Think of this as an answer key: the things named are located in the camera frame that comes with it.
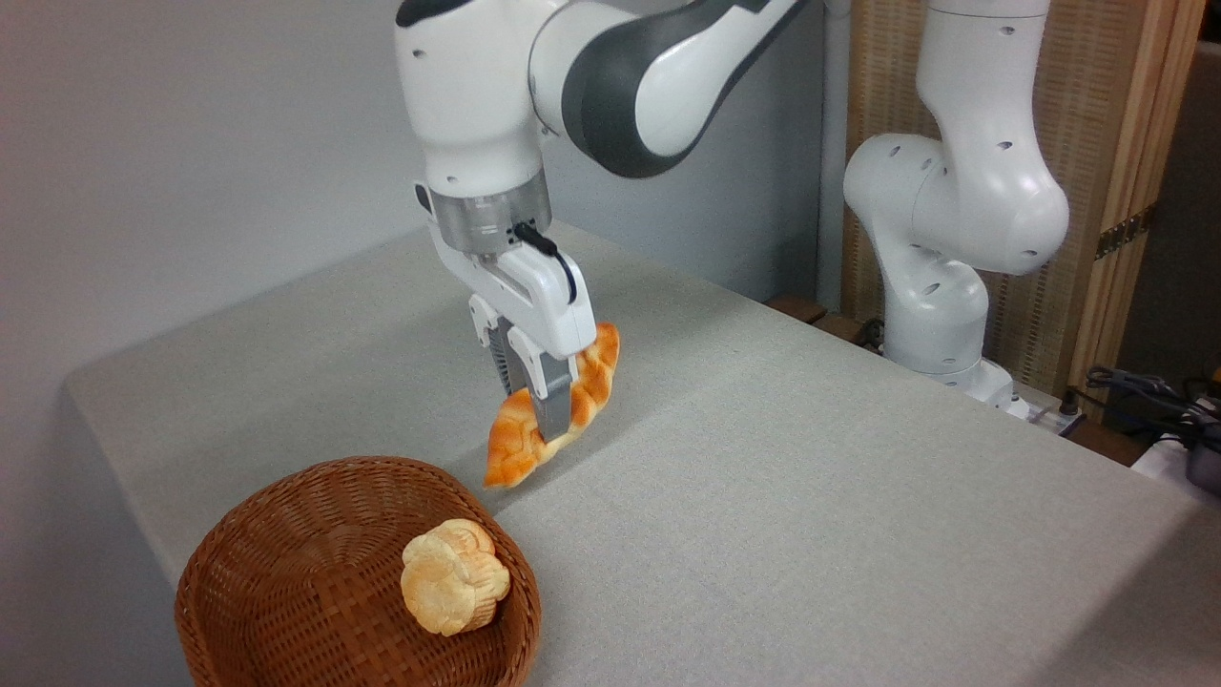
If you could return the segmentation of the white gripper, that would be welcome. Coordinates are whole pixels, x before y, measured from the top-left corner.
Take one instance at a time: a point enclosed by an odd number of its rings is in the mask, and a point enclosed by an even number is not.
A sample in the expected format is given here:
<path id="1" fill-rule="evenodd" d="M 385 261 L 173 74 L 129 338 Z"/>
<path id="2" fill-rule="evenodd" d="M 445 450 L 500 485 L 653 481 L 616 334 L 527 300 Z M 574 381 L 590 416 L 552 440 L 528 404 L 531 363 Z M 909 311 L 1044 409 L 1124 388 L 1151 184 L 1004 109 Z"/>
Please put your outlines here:
<path id="1" fill-rule="evenodd" d="M 579 265 L 520 243 L 493 261 L 457 251 L 442 238 L 440 226 L 430 237 L 444 268 L 470 288 L 474 329 L 488 349 L 505 395 L 516 387 L 507 360 L 507 343 L 525 387 L 545 443 L 567 434 L 571 425 L 574 364 L 568 358 L 596 339 L 596 322 Z M 502 317 L 513 326 L 502 329 Z"/>

